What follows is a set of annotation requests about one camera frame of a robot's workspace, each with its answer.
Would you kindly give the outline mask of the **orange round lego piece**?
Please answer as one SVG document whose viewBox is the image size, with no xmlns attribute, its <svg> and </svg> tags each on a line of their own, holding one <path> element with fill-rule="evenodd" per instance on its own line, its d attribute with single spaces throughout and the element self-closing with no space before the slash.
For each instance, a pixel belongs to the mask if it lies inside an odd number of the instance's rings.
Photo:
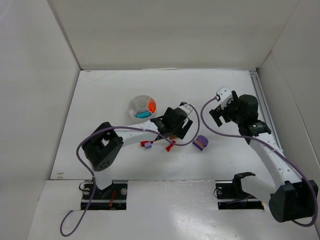
<svg viewBox="0 0 320 240">
<path fill-rule="evenodd" d="M 148 107 L 149 107 L 149 108 L 155 108 L 156 105 L 155 105 L 153 102 L 149 102 L 149 103 L 148 103 Z"/>
</svg>

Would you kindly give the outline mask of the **teal lego brick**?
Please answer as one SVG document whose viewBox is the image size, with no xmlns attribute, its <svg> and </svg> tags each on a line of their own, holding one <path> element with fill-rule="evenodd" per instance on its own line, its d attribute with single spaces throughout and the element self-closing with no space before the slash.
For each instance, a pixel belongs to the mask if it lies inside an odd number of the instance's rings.
<svg viewBox="0 0 320 240">
<path fill-rule="evenodd" d="M 149 111 L 138 113 L 135 117 L 138 119 L 148 118 L 151 115 Z"/>
</svg>

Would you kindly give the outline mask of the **orange lego wedge piece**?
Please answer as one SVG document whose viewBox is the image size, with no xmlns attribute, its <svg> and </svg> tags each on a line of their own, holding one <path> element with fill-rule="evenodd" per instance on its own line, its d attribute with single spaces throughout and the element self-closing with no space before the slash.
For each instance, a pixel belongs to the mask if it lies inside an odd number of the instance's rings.
<svg viewBox="0 0 320 240">
<path fill-rule="evenodd" d="M 156 111 L 156 108 L 154 108 L 154 107 L 149 107 L 149 108 L 148 108 L 148 111 L 154 113 L 154 112 Z"/>
</svg>

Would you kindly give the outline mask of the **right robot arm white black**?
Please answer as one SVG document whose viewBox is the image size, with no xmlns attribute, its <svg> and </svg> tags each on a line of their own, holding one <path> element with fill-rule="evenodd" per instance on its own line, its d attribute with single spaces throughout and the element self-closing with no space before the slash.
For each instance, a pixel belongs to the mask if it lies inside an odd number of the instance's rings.
<svg viewBox="0 0 320 240">
<path fill-rule="evenodd" d="M 268 170 L 273 185 L 260 181 L 253 172 L 234 175 L 231 193 L 236 198 L 253 195 L 265 203 L 273 218 L 279 222 L 291 221 L 302 227 L 311 227 L 318 217 L 318 185 L 309 180 L 281 152 L 271 129 L 259 119 L 258 100 L 253 95 L 237 96 L 225 87 L 214 98 L 220 104 L 209 111 L 218 127 L 233 122 L 238 127 L 238 138 L 256 152 Z"/>
</svg>

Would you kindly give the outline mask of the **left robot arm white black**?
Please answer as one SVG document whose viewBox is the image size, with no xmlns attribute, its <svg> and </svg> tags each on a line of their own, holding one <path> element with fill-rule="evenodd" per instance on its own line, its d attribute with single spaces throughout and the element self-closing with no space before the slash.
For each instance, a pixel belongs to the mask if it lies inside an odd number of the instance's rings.
<svg viewBox="0 0 320 240">
<path fill-rule="evenodd" d="M 85 138 L 77 147 L 76 156 L 80 157 L 79 151 L 82 149 L 90 163 L 86 168 L 92 175 L 93 189 L 99 193 L 100 198 L 105 199 L 115 189 L 109 168 L 123 147 L 159 140 L 175 145 L 169 137 L 175 136 L 182 140 L 193 123 L 189 115 L 195 111 L 191 104 L 182 102 L 175 109 L 167 108 L 164 115 L 143 123 L 112 126 L 104 122 Z"/>
</svg>

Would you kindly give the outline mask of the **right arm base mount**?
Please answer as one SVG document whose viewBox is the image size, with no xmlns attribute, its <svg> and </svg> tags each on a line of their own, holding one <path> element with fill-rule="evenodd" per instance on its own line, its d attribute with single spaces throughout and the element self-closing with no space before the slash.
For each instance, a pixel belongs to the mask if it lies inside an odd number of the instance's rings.
<svg viewBox="0 0 320 240">
<path fill-rule="evenodd" d="M 231 180 L 216 180 L 213 195 L 219 210 L 264 210 L 264 204 L 248 193 L 236 193 Z"/>
</svg>

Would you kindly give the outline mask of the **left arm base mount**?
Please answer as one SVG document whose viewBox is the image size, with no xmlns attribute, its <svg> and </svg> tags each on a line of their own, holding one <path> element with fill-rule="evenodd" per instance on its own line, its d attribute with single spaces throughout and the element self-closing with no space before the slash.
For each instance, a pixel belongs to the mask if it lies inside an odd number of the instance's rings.
<svg viewBox="0 0 320 240">
<path fill-rule="evenodd" d="M 93 183 L 91 181 L 83 181 L 78 186 L 82 193 L 80 209 L 85 210 L 91 195 L 93 193 Z M 122 211 L 127 209 L 127 181 L 114 181 L 111 190 L 106 192 L 96 188 L 88 210 L 104 210 L 104 211 Z"/>
</svg>

